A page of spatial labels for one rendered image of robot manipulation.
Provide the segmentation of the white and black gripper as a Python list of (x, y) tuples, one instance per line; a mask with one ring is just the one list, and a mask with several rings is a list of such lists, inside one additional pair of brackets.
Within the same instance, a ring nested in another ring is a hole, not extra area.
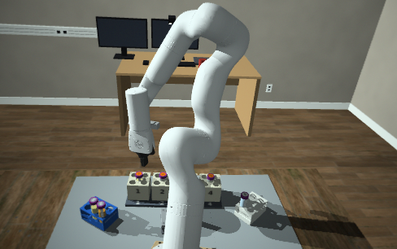
[(129, 149), (140, 158), (142, 167), (148, 164), (148, 155), (155, 153), (155, 140), (151, 128), (142, 131), (129, 129)]

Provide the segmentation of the blue tube rack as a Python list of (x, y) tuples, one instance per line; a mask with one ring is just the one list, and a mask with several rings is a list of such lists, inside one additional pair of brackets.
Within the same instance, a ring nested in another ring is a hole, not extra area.
[[(106, 216), (105, 217), (99, 217), (98, 213), (93, 214), (91, 212), (91, 207), (89, 202), (83, 205), (80, 209), (81, 211), (81, 219), (89, 222), (91, 225), (94, 225), (98, 227), (99, 229), (105, 231), (113, 222), (115, 222), (118, 218), (118, 207), (106, 202)], [(113, 207), (113, 210), (110, 209), (109, 207)], [(88, 216), (87, 216), (88, 215)], [(95, 220), (94, 217), (98, 218)], [(101, 220), (102, 223), (99, 221)]]

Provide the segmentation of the white tube rack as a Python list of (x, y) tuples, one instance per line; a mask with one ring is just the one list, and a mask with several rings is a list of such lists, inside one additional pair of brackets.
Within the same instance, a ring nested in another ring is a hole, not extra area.
[(241, 207), (240, 202), (236, 204), (234, 215), (246, 222), (248, 225), (251, 225), (266, 211), (267, 204), (268, 200), (260, 197), (252, 191), (249, 194), (246, 207)]

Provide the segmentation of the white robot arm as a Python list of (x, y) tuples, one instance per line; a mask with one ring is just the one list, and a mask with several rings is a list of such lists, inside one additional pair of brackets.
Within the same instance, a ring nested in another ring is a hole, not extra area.
[(202, 249), (199, 245), (205, 185), (196, 176), (194, 164), (210, 163), (219, 153), (220, 102), (231, 70), (248, 48), (247, 27), (226, 9), (210, 2), (198, 10), (182, 13), (164, 38), (139, 87), (125, 91), (131, 130), (159, 129), (159, 122), (151, 121), (149, 106), (192, 42), (200, 37), (218, 45), (214, 54), (200, 65), (194, 80), (191, 96), (194, 128), (171, 128), (159, 143), (159, 157), (170, 186), (164, 243), (153, 249)]

